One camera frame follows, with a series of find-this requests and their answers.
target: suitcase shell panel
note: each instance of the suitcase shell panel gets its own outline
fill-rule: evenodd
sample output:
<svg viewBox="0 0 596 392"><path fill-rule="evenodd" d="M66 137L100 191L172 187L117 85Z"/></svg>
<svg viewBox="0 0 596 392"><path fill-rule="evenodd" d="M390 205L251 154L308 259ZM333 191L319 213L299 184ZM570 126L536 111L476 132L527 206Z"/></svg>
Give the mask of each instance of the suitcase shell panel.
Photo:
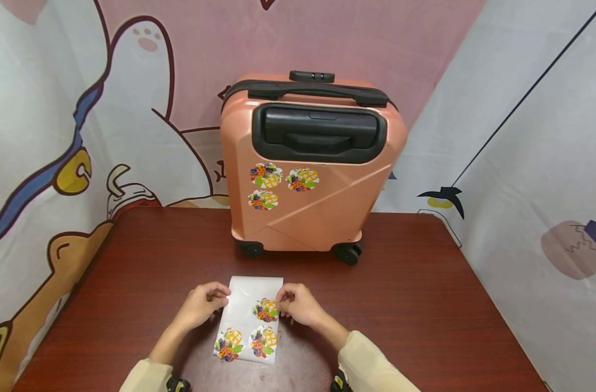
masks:
<svg viewBox="0 0 596 392"><path fill-rule="evenodd" d="M288 81L281 75L249 74L240 80ZM334 84L373 87L356 80L338 80ZM248 91L228 98L221 115L221 141L227 174L228 194L236 240L260 242L266 250L329 251L337 243L357 242L361 227L372 210L397 157L406 143L407 130L393 104L375 111L387 122L382 152L364 164L331 162L270 161L261 157L252 143L253 111L269 100L250 99ZM277 102L319 107L357 107L352 99L328 96L288 94ZM282 182L261 189L250 180L250 170L268 162L281 168ZM291 170L309 168L318 173L319 182L310 191L290 189L285 178ZM271 191L278 205L256 210L248 195L255 190Z"/></svg>

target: wooden table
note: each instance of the wooden table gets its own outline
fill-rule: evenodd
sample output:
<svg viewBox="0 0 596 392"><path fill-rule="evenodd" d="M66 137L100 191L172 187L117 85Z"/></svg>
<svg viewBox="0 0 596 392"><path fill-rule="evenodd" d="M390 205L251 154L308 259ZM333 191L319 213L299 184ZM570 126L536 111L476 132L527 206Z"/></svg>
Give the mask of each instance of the wooden table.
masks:
<svg viewBox="0 0 596 392"><path fill-rule="evenodd" d="M16 392L117 391L196 284L233 275L305 283L349 329L363 331L423 392L538 391L542 381L442 222L372 214L364 253L249 260L227 210L136 208L115 224L18 382ZM281 323L276 364L212 356L219 316L194 330L175 372L193 391L328 391L336 354L313 331Z"/></svg>

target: beige sleeve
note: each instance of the beige sleeve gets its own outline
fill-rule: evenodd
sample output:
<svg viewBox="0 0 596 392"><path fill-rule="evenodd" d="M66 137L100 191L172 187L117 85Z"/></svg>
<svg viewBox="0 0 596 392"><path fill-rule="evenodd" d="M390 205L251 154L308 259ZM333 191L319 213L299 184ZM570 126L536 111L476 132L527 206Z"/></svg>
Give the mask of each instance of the beige sleeve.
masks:
<svg viewBox="0 0 596 392"><path fill-rule="evenodd" d="M354 392L419 392L359 331L350 333L338 359Z"/></svg>
<svg viewBox="0 0 596 392"><path fill-rule="evenodd" d="M142 359L128 373L119 392L166 392L172 367Z"/></svg>

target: pink suitcase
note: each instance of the pink suitcase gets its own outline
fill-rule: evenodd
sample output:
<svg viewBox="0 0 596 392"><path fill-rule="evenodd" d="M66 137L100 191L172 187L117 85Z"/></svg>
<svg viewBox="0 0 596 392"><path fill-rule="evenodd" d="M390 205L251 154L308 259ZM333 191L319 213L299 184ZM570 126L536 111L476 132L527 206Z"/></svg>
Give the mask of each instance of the pink suitcase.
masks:
<svg viewBox="0 0 596 392"><path fill-rule="evenodd" d="M407 138L388 96L331 73L249 74L226 92L220 124L232 234L246 255L332 250L356 264Z"/></svg>

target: backdrop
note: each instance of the backdrop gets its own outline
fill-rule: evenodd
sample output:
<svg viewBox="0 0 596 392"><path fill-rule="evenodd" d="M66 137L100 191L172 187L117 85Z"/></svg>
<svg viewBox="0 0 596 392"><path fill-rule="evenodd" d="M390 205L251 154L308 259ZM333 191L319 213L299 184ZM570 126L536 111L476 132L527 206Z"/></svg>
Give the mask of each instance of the backdrop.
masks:
<svg viewBox="0 0 596 392"><path fill-rule="evenodd" d="M596 0L490 0L377 211L450 228L554 392L596 392Z"/></svg>
<svg viewBox="0 0 596 392"><path fill-rule="evenodd" d="M234 79L368 79L410 127L483 3L0 0L0 391L121 213L227 206Z"/></svg>

